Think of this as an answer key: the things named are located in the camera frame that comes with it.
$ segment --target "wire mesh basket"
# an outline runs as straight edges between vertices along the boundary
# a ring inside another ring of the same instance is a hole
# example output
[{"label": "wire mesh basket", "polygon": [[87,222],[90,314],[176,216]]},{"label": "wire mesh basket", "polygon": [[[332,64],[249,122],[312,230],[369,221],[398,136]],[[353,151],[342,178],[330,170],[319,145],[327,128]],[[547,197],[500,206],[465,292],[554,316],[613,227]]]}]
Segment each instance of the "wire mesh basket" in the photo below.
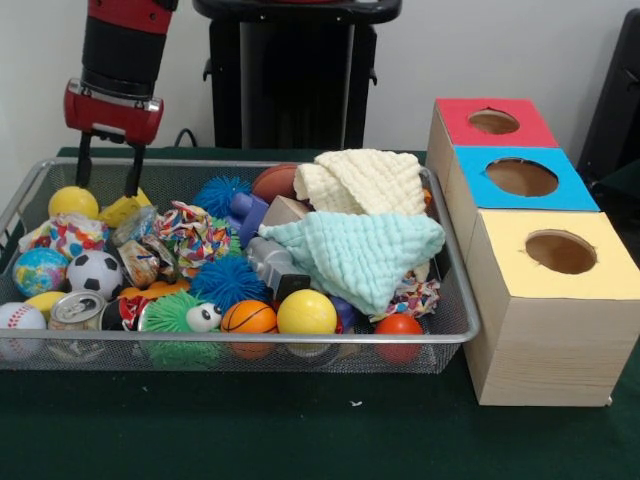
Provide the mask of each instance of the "wire mesh basket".
[{"label": "wire mesh basket", "polygon": [[[276,164],[147,160],[141,187],[159,211],[165,211],[171,200],[192,199],[214,176],[252,182]],[[89,189],[101,205],[121,196],[127,165],[118,159],[94,162]],[[445,248],[432,267],[441,282],[441,300],[436,313],[422,320],[424,335],[371,335],[368,325],[345,335],[0,329],[0,369],[440,373],[458,347],[477,334],[479,315],[438,181],[427,169],[421,175],[433,195],[428,213],[446,232]],[[0,217],[0,304],[24,301],[11,279],[19,255],[17,241],[48,218],[49,199],[74,179],[71,159],[36,165]],[[200,354],[192,355],[190,347],[196,344]],[[16,350],[24,355],[3,357],[3,352]]]}]

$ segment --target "light blue towel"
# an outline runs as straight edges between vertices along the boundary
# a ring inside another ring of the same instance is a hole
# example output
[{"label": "light blue towel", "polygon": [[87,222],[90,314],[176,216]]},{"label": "light blue towel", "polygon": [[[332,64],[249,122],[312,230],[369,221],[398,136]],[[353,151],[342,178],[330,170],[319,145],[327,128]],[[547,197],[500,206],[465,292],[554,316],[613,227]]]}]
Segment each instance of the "light blue towel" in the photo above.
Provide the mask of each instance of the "light blue towel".
[{"label": "light blue towel", "polygon": [[442,227],[427,215],[312,212],[259,234],[284,246],[312,287],[365,314],[385,311],[403,275],[438,253]]}]

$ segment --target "box hole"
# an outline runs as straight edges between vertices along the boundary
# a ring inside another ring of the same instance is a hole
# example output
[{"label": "box hole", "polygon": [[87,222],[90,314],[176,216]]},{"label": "box hole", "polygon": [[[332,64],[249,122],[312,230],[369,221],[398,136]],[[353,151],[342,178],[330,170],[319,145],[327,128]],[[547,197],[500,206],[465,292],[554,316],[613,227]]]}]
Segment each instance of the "box hole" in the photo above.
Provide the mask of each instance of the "box hole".
[{"label": "box hole", "polygon": [[487,167],[501,190],[523,197],[544,197],[558,188],[558,177],[546,167],[522,158],[501,158]]},{"label": "box hole", "polygon": [[588,272],[598,257],[585,240],[563,230],[541,230],[527,239],[527,254],[554,272],[578,275]]},{"label": "box hole", "polygon": [[476,129],[491,135],[506,135],[520,128],[520,122],[507,112],[485,108],[473,113],[469,122]]}]

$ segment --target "towel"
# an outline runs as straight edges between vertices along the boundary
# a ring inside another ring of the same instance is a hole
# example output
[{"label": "towel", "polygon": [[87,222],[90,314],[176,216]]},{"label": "towel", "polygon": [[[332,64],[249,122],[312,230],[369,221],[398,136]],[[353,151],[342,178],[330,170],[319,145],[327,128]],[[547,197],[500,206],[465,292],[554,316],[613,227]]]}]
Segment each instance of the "towel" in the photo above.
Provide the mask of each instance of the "towel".
[{"label": "towel", "polygon": [[408,153],[326,152],[296,169],[293,188],[318,211],[418,215],[426,208],[420,164]]},{"label": "towel", "polygon": [[403,276],[444,244],[442,227],[427,215],[347,215],[312,212],[299,222],[266,227],[312,279],[311,286],[343,298],[362,313],[388,307]]}]

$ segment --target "toy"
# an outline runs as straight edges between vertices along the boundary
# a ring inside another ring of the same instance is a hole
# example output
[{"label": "toy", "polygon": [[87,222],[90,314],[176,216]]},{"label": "toy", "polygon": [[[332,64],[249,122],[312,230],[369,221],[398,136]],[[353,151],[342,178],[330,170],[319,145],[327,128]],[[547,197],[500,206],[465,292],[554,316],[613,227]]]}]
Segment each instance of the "toy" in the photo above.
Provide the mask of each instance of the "toy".
[{"label": "toy", "polygon": [[45,292],[35,297],[31,297],[27,300],[27,305],[31,305],[38,309],[38,311],[44,316],[44,319],[48,322],[51,315],[51,309],[55,303],[65,296],[64,292]]},{"label": "toy", "polygon": [[61,213],[50,218],[18,242],[21,252],[51,248],[71,260],[82,250],[104,250],[109,228],[81,213]]},{"label": "toy", "polygon": [[231,214],[225,218],[238,232],[240,245],[246,248],[257,233],[269,205],[255,195],[237,193],[231,202]]},{"label": "toy", "polygon": [[430,280],[421,282],[414,271],[409,271],[402,278],[391,299],[391,303],[380,315],[370,318],[371,323],[379,322],[394,313],[406,313],[418,318],[428,313],[434,313],[440,300],[440,282]]},{"label": "toy", "polygon": [[67,278],[72,290],[93,290],[107,301],[122,290],[120,265],[106,252],[82,252],[69,265]]},{"label": "toy", "polygon": [[333,307],[336,309],[338,314],[338,328],[341,328],[341,331],[336,333],[348,332],[358,321],[360,312],[342,298],[330,295],[329,300],[331,300]]},{"label": "toy", "polygon": [[135,332],[151,300],[145,297],[117,298],[100,315],[100,330]]},{"label": "toy", "polygon": [[48,248],[23,253],[13,266],[13,281],[26,297],[34,297],[64,286],[69,260]]},{"label": "toy", "polygon": [[243,300],[225,313],[220,329],[226,333],[277,333],[276,312],[266,303]]},{"label": "toy", "polygon": [[334,333],[337,322],[338,316],[331,301],[314,290],[292,293],[278,309],[280,333]]},{"label": "toy", "polygon": [[293,265],[291,254],[273,240],[252,238],[246,249],[249,265],[281,302],[297,290],[311,286],[311,278]]},{"label": "toy", "polygon": [[156,207],[142,207],[120,223],[120,226],[111,236],[111,242],[116,247],[121,247],[129,240],[140,240],[153,231],[153,223],[156,221],[157,216]]},{"label": "toy", "polygon": [[[186,292],[162,297],[144,310],[141,332],[198,333],[218,330],[215,307]],[[143,345],[156,368],[207,369],[217,364],[223,346],[214,342],[154,341]]]},{"label": "toy", "polygon": [[273,227],[297,222],[302,220],[307,213],[309,213],[309,207],[304,203],[278,195],[269,206],[267,214],[262,219],[262,224]]},{"label": "toy", "polygon": [[142,189],[138,188],[138,194],[135,197],[120,197],[115,203],[102,210],[98,219],[102,220],[111,228],[118,228],[124,220],[142,207],[150,205],[151,202],[147,196]]},{"label": "toy", "polygon": [[278,195],[295,199],[293,177],[296,174],[296,168],[297,165],[294,164],[281,164],[267,168],[255,179],[251,192],[267,203],[273,202]]},{"label": "toy", "polygon": [[[9,302],[0,306],[0,328],[47,328],[44,316],[31,305]],[[41,339],[5,338],[0,341],[0,361],[26,360],[42,348]]]},{"label": "toy", "polygon": [[174,293],[178,293],[180,290],[184,290],[185,292],[189,290],[190,285],[189,282],[184,278],[178,280],[174,284],[168,284],[167,282],[153,282],[149,285],[149,288],[146,290],[140,290],[136,287],[128,287],[120,292],[118,298],[135,298],[135,297],[144,297],[149,300],[155,300],[156,298],[165,297],[167,295],[172,295]]},{"label": "toy", "polygon": [[135,240],[129,240],[118,248],[127,278],[138,288],[151,285],[158,278],[160,262],[150,251]]},{"label": "toy", "polygon": [[[396,313],[389,315],[376,326],[378,335],[423,335],[422,327],[411,315]],[[412,362],[419,354],[420,344],[376,345],[376,352],[387,362],[401,365]]]},{"label": "toy", "polygon": [[59,213],[81,213],[91,220],[97,220],[100,207],[89,190],[80,187],[64,187],[49,200],[49,216]]},{"label": "toy", "polygon": [[231,215],[231,201],[237,193],[248,194],[250,187],[238,177],[216,177],[209,180],[193,199],[193,205],[204,208],[215,218]]},{"label": "toy", "polygon": [[225,255],[239,255],[240,241],[231,226],[200,207],[172,202],[174,209],[158,217],[155,234],[178,257],[180,273],[193,278],[202,265]]},{"label": "toy", "polygon": [[242,300],[267,301],[267,286],[243,257],[222,257],[205,263],[191,282],[190,292],[215,303],[226,313]]}]

